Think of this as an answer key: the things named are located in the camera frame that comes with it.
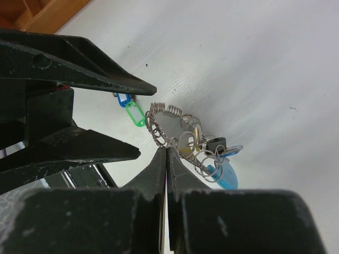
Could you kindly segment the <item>light blue key tag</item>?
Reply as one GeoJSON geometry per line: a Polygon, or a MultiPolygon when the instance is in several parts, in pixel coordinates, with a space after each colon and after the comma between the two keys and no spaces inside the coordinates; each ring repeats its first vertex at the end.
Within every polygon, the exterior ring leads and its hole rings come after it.
{"type": "Polygon", "coordinates": [[[219,165],[216,170],[213,165],[207,166],[208,174],[211,174],[212,179],[223,189],[237,189],[238,179],[236,173],[227,161],[219,165]]]}

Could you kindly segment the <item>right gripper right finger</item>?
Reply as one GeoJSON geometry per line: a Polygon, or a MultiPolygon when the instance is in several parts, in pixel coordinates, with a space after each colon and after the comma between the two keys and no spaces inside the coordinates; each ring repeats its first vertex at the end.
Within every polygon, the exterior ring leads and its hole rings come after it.
{"type": "Polygon", "coordinates": [[[170,249],[210,251],[204,194],[211,188],[183,165],[174,148],[166,149],[166,177],[170,249]]]}

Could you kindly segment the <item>yellow key tag with key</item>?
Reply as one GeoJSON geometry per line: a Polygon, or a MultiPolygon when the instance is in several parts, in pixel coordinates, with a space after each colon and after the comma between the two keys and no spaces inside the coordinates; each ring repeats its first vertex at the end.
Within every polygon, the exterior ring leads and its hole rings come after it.
{"type": "Polygon", "coordinates": [[[179,138],[177,148],[179,153],[188,160],[202,156],[214,158],[228,152],[226,138],[203,134],[202,126],[199,124],[185,130],[179,138]]]}

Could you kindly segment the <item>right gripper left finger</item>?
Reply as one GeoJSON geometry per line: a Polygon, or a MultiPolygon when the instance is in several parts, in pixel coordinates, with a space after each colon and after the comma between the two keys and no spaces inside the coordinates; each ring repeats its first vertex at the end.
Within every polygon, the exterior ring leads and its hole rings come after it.
{"type": "Polygon", "coordinates": [[[133,250],[163,251],[166,149],[158,148],[149,165],[122,189],[138,194],[133,220],[133,250]]]}

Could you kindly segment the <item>dark blue key tag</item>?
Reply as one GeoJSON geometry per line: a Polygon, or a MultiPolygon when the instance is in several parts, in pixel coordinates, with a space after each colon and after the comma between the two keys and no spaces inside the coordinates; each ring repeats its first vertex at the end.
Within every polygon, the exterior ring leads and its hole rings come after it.
{"type": "Polygon", "coordinates": [[[220,158],[229,157],[238,154],[243,149],[242,145],[222,148],[221,152],[218,153],[220,158]]]}

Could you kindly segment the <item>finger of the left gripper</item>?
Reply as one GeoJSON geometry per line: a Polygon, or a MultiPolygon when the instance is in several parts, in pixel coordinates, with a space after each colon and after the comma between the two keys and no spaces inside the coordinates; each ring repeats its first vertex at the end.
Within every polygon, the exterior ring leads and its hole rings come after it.
{"type": "Polygon", "coordinates": [[[1,78],[39,80],[152,96],[157,88],[128,73],[84,37],[1,29],[1,78]]]}
{"type": "Polygon", "coordinates": [[[1,193],[73,168],[135,160],[140,150],[128,143],[70,126],[1,159],[1,193]]]}

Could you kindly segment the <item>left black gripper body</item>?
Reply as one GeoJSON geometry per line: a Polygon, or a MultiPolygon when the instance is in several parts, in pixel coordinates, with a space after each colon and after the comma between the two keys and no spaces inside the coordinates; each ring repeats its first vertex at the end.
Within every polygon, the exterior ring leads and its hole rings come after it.
{"type": "Polygon", "coordinates": [[[50,81],[1,79],[1,148],[26,146],[73,123],[74,90],[50,81]]]}

